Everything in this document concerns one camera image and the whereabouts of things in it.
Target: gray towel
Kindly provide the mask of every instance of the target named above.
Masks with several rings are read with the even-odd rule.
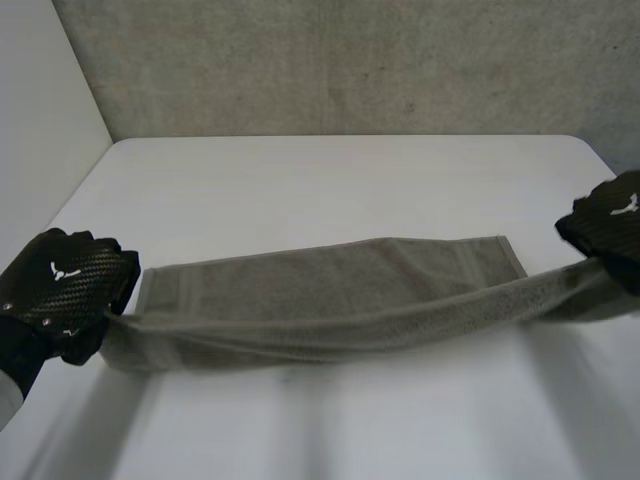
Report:
[[[505,237],[382,238],[147,270],[114,318],[111,366],[169,370],[337,362],[532,319],[640,307],[597,259],[526,278]]]

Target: white logo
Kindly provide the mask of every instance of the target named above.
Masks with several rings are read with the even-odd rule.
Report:
[[[613,210],[609,215],[620,215],[621,213],[635,212],[638,210],[638,195],[633,194],[629,197],[631,203],[620,210]]]
[[[73,277],[75,275],[78,275],[79,273],[82,273],[80,270],[76,270],[75,272],[70,273],[65,273],[62,270],[57,270],[55,262],[51,262],[51,271],[53,272],[53,277],[56,282],[58,280],[62,280],[63,278]]]

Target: white table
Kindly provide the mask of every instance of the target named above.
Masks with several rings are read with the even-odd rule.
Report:
[[[145,268],[503,234],[535,274],[580,258],[554,222],[612,176],[564,136],[137,139],[53,225],[113,236]],[[631,478],[639,341],[622,318],[312,370],[144,378],[50,361],[0,434],[0,478]]]

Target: glove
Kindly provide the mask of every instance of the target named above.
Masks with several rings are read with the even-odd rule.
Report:
[[[625,172],[573,202],[556,223],[560,236],[598,257],[627,292],[640,295],[640,171]]]
[[[138,253],[116,240],[51,229],[0,275],[0,322],[30,326],[48,358],[83,365],[102,344],[106,315],[124,311],[139,276]]]

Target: white wall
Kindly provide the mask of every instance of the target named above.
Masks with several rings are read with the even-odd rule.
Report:
[[[0,0],[0,269],[111,145],[49,0]]]

